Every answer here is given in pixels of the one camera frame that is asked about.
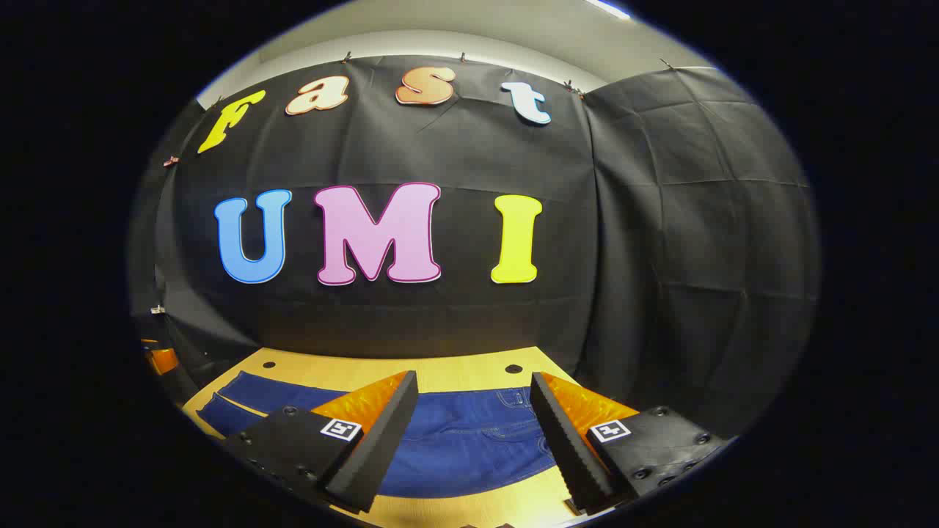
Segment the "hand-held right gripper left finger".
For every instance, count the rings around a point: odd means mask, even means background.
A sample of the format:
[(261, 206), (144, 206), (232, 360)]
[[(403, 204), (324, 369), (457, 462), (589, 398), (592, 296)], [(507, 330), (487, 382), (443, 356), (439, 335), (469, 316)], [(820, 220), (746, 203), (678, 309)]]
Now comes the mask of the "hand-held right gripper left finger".
[(243, 465), (312, 505), (369, 512), (418, 401), (406, 370), (310, 410), (284, 406), (222, 448)]

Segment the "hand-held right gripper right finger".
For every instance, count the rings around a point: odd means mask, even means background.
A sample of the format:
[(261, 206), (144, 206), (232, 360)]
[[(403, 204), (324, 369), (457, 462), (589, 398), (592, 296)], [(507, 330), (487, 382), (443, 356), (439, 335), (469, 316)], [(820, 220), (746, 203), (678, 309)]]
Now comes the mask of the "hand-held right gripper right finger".
[(634, 410), (547, 372), (531, 375), (530, 403), (574, 506), (591, 515), (670, 487), (727, 444), (673, 408)]

